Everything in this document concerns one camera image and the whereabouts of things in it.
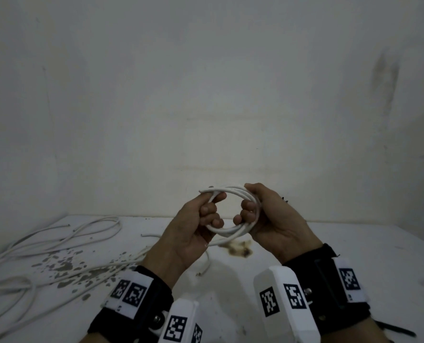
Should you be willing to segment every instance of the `black wrist strap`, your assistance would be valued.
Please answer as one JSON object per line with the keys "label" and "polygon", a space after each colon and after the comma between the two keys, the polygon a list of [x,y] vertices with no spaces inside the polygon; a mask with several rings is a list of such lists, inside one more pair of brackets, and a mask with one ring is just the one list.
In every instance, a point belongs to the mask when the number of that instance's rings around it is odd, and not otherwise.
{"label": "black wrist strap", "polygon": [[370,316],[366,302],[347,302],[333,257],[337,257],[334,250],[323,244],[283,264],[295,272],[321,335],[348,328]]}
{"label": "black wrist strap", "polygon": [[169,311],[174,299],[169,286],[156,274],[143,266],[137,266],[136,272],[153,278],[147,293],[140,303],[134,319],[125,317],[116,311],[102,308],[91,323],[88,333],[100,333],[110,343],[157,342],[158,337],[148,328],[155,316],[162,317],[162,311]]}

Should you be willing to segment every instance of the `table surface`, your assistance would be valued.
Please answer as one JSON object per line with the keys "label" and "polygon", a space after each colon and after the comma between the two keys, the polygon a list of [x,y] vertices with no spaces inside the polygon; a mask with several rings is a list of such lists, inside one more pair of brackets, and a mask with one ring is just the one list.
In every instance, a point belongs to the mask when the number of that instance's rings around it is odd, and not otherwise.
{"label": "table surface", "polygon": [[[96,219],[96,216],[72,215],[58,223],[71,224],[71,229]],[[104,242],[64,250],[53,255],[40,255],[7,262],[0,268],[0,277],[33,274],[39,280],[65,274],[58,262],[66,260],[73,268],[90,268],[124,260],[156,241],[140,237],[141,233],[162,233],[169,218],[121,217],[123,229]],[[424,342],[424,242],[396,226],[309,224],[323,242],[352,262],[358,279],[370,297],[374,319],[412,331],[417,338],[387,333],[395,342]],[[185,272],[175,285],[174,299],[199,301],[209,317],[203,342],[264,342],[266,333],[258,312],[253,278],[277,260],[251,240],[249,235],[237,241],[250,251],[247,257],[231,255],[230,250],[210,247],[211,266],[203,276],[196,276],[205,256]],[[102,283],[86,295],[45,315],[0,342],[78,342],[99,311],[100,304],[113,288],[116,279]],[[26,317],[31,317],[71,296],[74,290],[89,286],[96,279],[72,283],[55,283],[40,289]]]}

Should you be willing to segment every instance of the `wristband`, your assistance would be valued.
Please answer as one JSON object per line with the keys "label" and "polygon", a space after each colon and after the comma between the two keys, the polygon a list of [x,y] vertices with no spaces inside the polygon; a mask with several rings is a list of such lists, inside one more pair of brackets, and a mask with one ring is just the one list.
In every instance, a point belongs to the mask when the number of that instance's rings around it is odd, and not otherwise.
{"label": "wristband", "polygon": [[162,312],[169,311],[173,302],[169,286],[152,271],[137,266],[135,271],[123,274],[88,333],[100,333],[110,343],[133,343],[137,338],[156,342],[158,337],[149,328],[163,325]]}
{"label": "wristband", "polygon": [[333,249],[323,244],[283,264],[295,272],[321,335],[348,328],[371,315],[366,302],[351,303],[332,259],[336,257]]}

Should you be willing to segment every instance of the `hand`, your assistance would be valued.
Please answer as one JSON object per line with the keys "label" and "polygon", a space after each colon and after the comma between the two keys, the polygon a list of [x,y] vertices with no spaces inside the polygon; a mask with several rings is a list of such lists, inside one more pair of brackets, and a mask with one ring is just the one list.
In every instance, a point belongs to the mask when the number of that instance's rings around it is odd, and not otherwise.
{"label": "hand", "polygon": [[223,219],[216,212],[215,203],[223,201],[226,193],[221,192],[213,202],[208,203],[211,197],[212,193],[206,192],[186,202],[141,264],[170,288],[199,259],[215,236],[205,226],[212,225],[220,229],[224,225]]}
{"label": "hand", "polygon": [[[247,183],[245,187],[260,199],[262,206],[260,218],[250,231],[250,235],[281,264],[322,247],[323,243],[310,230],[306,220],[277,192],[261,183]],[[255,221],[256,204],[243,200],[241,207],[243,210],[234,217],[234,224],[240,224],[242,219],[249,223]]]}

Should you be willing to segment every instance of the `qr-like marker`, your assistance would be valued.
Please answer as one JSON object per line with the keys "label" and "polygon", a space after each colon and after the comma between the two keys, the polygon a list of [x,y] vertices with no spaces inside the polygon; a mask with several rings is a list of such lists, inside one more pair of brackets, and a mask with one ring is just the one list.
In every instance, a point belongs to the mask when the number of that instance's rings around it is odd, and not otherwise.
{"label": "qr-like marker", "polygon": [[346,290],[360,290],[360,285],[358,283],[355,272],[351,268],[340,268],[339,273],[341,274],[342,280]]}
{"label": "qr-like marker", "polygon": [[298,284],[283,284],[285,287],[286,295],[290,300],[290,305],[293,309],[306,309],[306,303],[302,298],[301,291]]}
{"label": "qr-like marker", "polygon": [[191,338],[191,343],[201,343],[202,330],[198,324],[194,325],[194,332]]}
{"label": "qr-like marker", "polygon": [[129,280],[120,280],[115,289],[113,289],[112,294],[110,294],[110,297],[113,297],[114,299],[120,299],[120,297],[124,294],[124,291],[128,287],[129,283]]}
{"label": "qr-like marker", "polygon": [[146,290],[146,286],[134,282],[131,283],[128,292],[123,298],[123,302],[131,306],[139,307],[140,301],[144,297]]}
{"label": "qr-like marker", "polygon": [[266,317],[280,312],[279,305],[277,304],[276,294],[271,288],[267,288],[260,292],[261,303]]}
{"label": "qr-like marker", "polygon": [[167,339],[168,341],[181,342],[185,331],[186,320],[187,318],[185,317],[172,315],[169,319],[166,333],[164,333],[164,339]]}

